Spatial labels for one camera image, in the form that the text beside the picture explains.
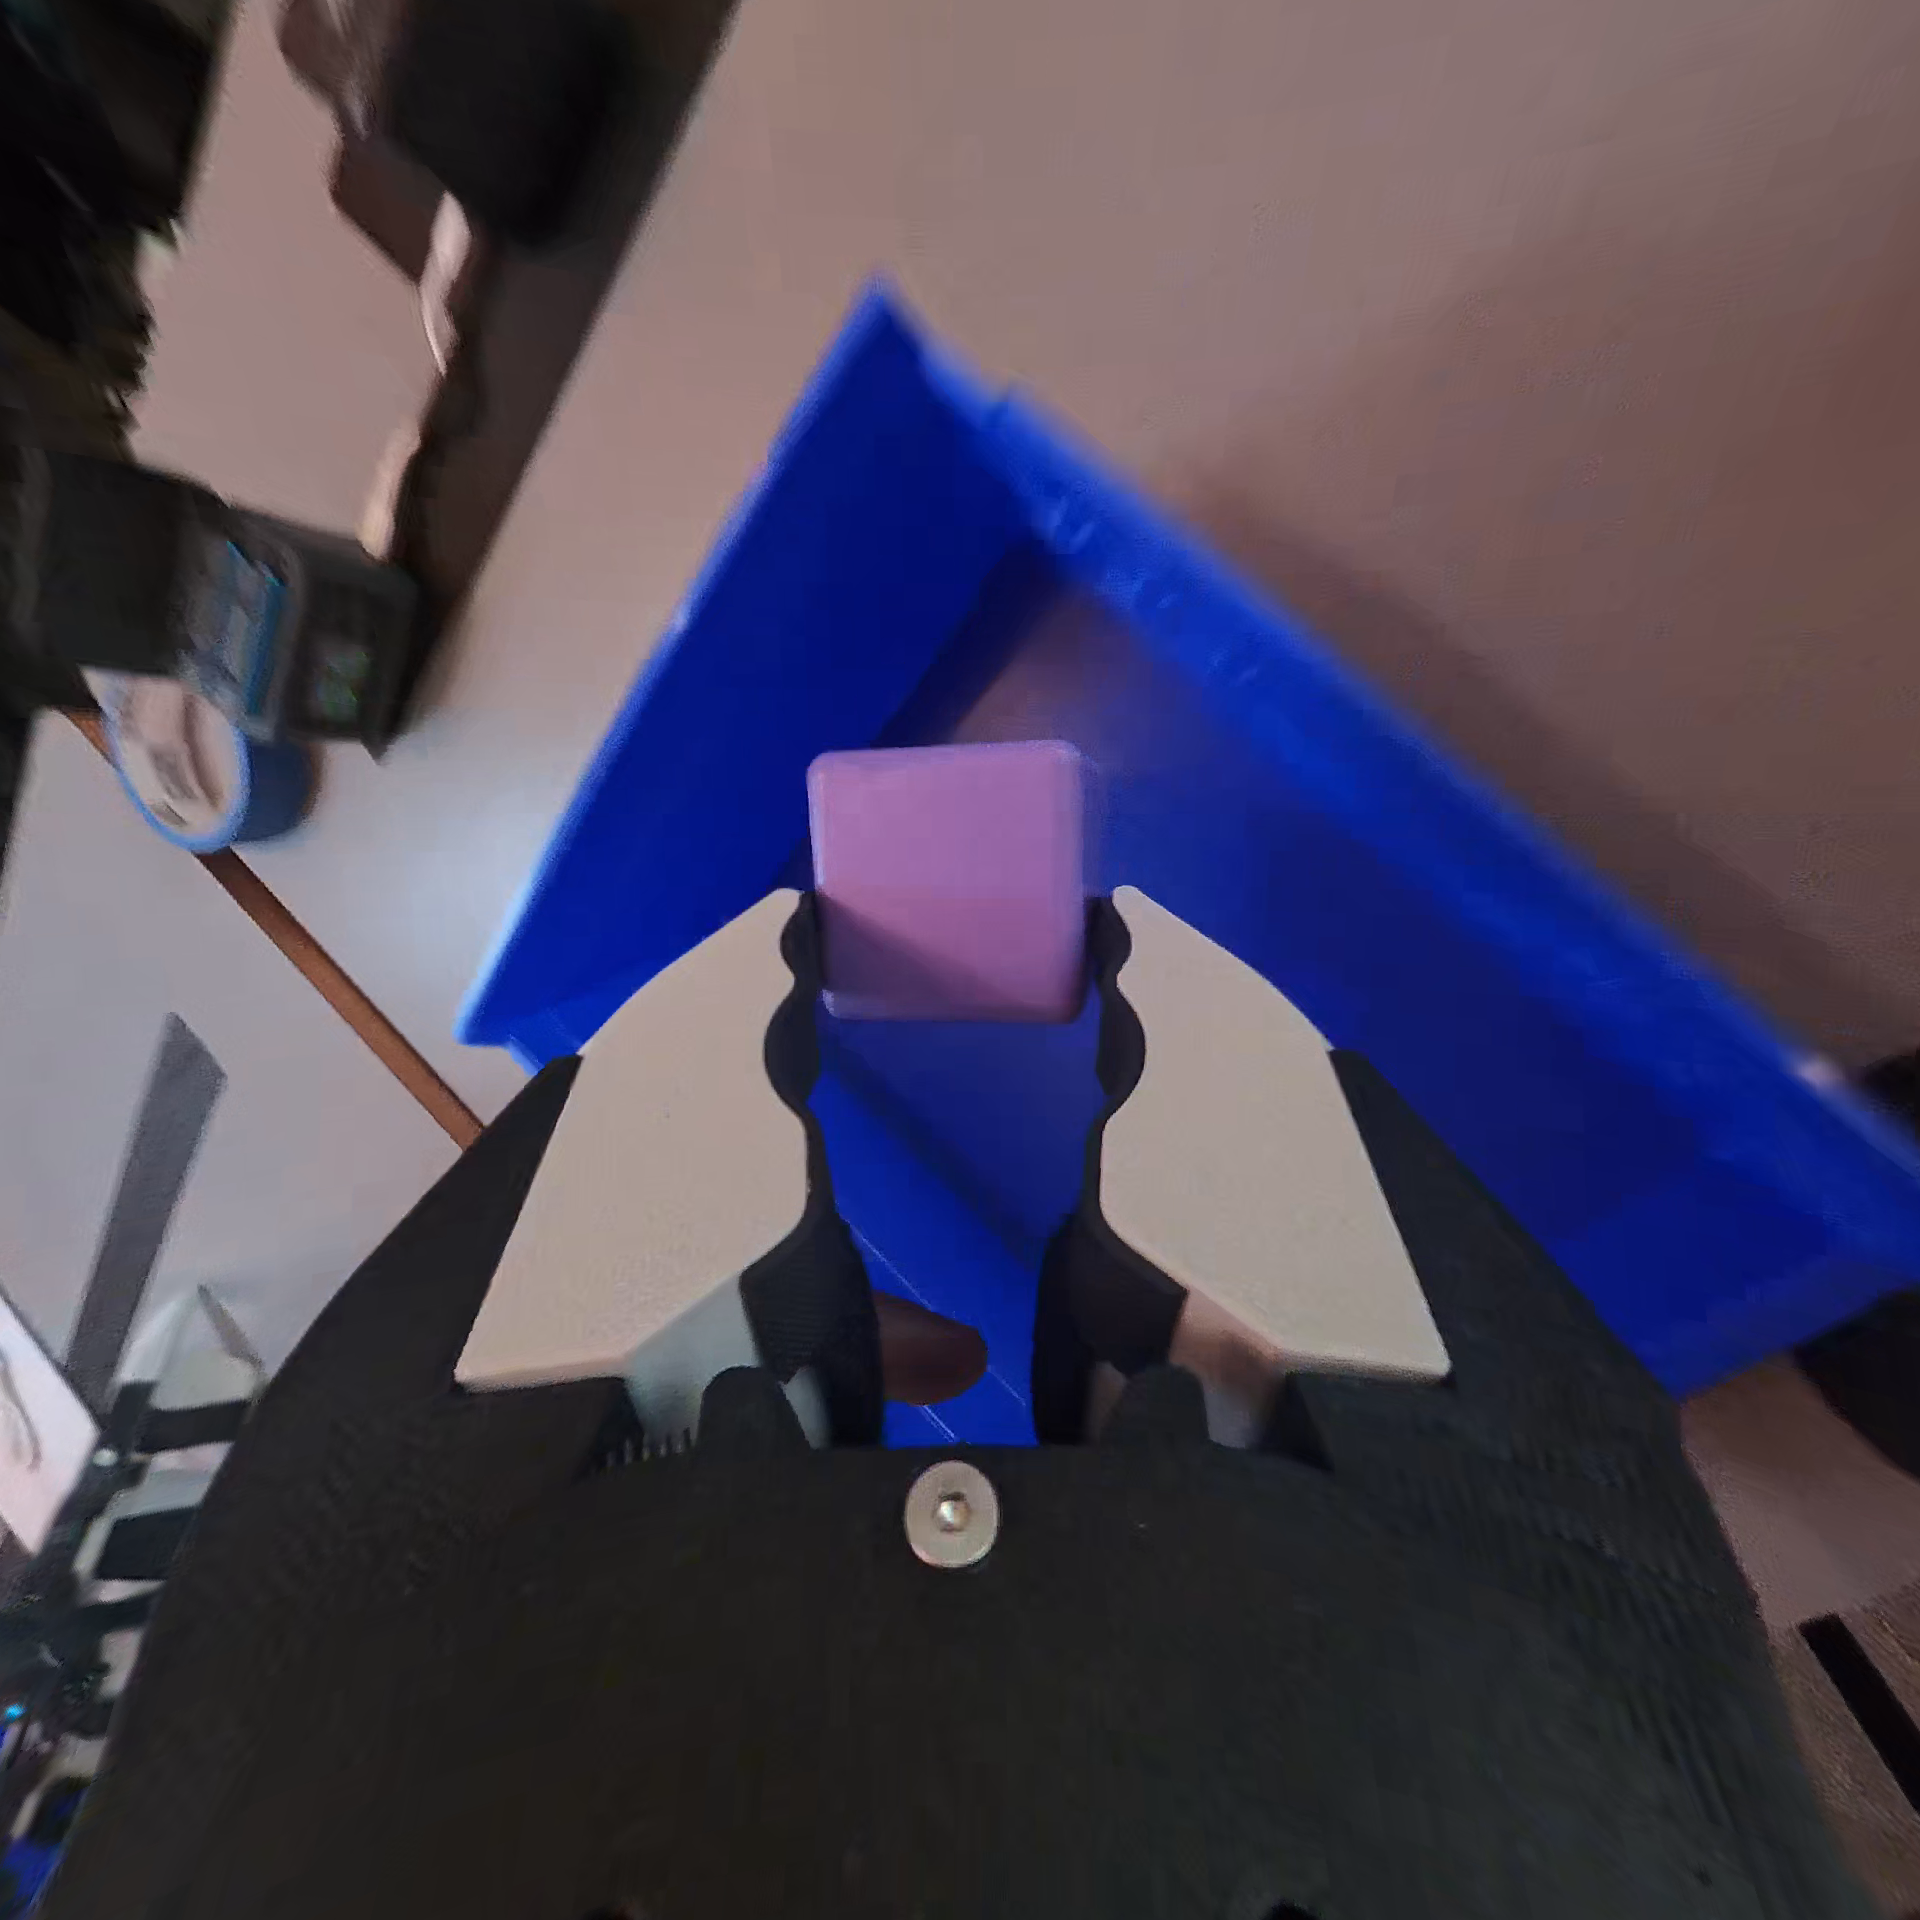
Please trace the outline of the blue plastic bin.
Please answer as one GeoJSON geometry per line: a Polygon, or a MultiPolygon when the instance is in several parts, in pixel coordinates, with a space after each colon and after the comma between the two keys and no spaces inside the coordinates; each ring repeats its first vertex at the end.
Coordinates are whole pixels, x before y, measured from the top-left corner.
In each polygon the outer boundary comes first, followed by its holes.
{"type": "Polygon", "coordinates": [[[1138,885],[1368,1057],[1675,1395],[1918,1252],[1916,1146],[873,281],[455,1018],[534,1072],[777,885],[830,752],[1054,740],[1138,885]]]}

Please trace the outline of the purple foam cube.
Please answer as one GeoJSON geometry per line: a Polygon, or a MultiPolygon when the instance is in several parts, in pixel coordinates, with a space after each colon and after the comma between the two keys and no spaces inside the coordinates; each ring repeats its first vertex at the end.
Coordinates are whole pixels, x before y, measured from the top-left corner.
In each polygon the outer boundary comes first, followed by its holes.
{"type": "Polygon", "coordinates": [[[818,756],[822,997],[852,1024],[1045,1024],[1086,992],[1093,776],[1064,740],[818,756]]]}

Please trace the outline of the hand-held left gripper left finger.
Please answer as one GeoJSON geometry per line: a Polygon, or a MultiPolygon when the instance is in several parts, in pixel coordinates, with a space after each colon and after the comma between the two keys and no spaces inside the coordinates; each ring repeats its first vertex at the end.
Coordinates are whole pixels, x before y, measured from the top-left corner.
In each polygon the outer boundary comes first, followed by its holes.
{"type": "Polygon", "coordinates": [[[737,1366],[789,1382],[806,1329],[767,1257],[821,1183],[815,915],[769,891],[586,1044],[456,1360],[469,1389],[619,1380],[700,1398],[737,1366]],[[757,1281],[751,1269],[763,1267],[757,1281]]]}

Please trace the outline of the blue tape roll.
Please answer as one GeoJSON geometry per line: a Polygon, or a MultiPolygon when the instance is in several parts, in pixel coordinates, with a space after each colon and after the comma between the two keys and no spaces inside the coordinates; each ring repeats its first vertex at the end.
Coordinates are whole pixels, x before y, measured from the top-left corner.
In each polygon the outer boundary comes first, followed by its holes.
{"type": "Polygon", "coordinates": [[[202,691],[157,675],[99,675],[108,761],[136,813],[180,851],[209,858],[299,830],[318,790],[299,740],[252,740],[202,691]]]}

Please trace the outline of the black power unit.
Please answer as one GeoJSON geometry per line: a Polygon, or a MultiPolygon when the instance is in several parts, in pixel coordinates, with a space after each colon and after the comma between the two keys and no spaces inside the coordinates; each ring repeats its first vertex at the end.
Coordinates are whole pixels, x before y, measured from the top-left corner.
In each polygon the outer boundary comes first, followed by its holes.
{"type": "Polygon", "coordinates": [[[174,472],[4,443],[4,664],[36,695],[84,674],[180,680],[259,741],[381,753],[403,723],[418,585],[357,540],[174,472]]]}

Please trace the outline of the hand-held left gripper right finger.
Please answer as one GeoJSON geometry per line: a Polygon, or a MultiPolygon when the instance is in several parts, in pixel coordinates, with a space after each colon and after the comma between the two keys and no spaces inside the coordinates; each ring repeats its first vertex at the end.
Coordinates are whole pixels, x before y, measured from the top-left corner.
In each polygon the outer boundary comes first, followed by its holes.
{"type": "Polygon", "coordinates": [[[1045,1386],[1183,1366],[1447,1380],[1451,1356],[1326,1035],[1138,888],[1089,906],[1101,1105],[1045,1256],[1045,1386]]]}

